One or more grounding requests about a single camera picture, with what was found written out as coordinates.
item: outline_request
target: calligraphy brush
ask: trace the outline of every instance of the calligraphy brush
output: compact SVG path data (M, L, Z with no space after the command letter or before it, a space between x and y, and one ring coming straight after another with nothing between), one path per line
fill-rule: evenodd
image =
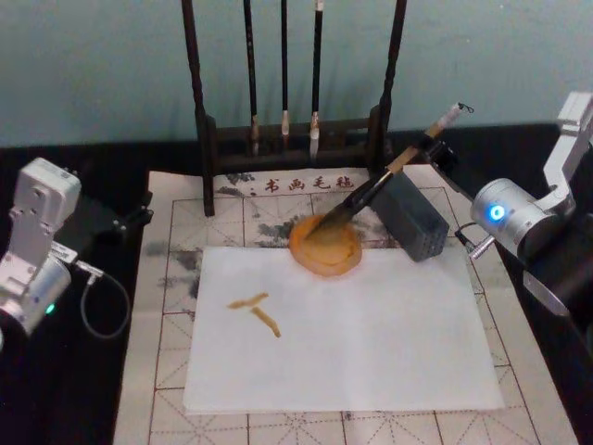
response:
M282 138L284 150L288 148L288 4L287 0L281 0L282 17Z
M315 0L315 41L313 43L313 100L311 113L310 147L309 153L312 160L317 158L319 150L319 79L322 63L322 25L323 25L323 0Z
M254 156L259 152L258 98L256 93L256 59L253 48L251 24L251 0L243 0L245 36L247 43L247 68L249 71L249 102L251 104L251 149Z
M404 165L418 155L421 150L429 148L435 138L456 120L463 109L473 112L473 109L461 103L455 104L437 122L433 123L423 134L422 139L413 146L408 146L397 158L395 158L385 170L354 190L344 201L338 204L333 210L327 213L321 221L309 232L307 238L315 235L333 233L334 230L348 223L352 218L364 209L372 198L383 188L391 177L400 172Z

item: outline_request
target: metal bracket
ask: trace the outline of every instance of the metal bracket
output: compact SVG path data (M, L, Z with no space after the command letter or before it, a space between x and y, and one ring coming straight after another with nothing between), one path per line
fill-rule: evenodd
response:
M535 204L545 212L567 218L576 209L569 181L593 136L593 93L570 93L558 120L561 136L544 166L550 192Z

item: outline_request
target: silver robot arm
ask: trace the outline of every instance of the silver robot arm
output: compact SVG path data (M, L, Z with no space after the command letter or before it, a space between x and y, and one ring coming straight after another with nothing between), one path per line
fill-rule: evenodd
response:
M509 179L487 184L475 196L472 219L514 256L537 254L567 223L576 204L569 181L593 136L593 94L570 93L559 115L561 136L544 167L549 193L535 199Z
M81 193L78 178L44 159L19 173L10 210L12 233L0 260L0 311L30 334L70 284L70 274L52 255L55 233L74 212Z

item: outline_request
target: cable connector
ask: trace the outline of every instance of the cable connector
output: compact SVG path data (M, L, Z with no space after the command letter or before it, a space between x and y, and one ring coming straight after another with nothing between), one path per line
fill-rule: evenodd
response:
M105 274L101 269L97 269L88 262L78 260L74 262L74 265L81 271L85 271L89 274L89 279L86 282L87 286L92 286L98 278L101 278Z

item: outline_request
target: white paper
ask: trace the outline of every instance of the white paper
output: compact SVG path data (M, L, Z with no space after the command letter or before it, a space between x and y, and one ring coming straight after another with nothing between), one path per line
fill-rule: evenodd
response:
M236 299L260 292L276 338ZM503 407L459 250L411 261L370 249L323 279L287 249L207 248L183 405L188 413Z

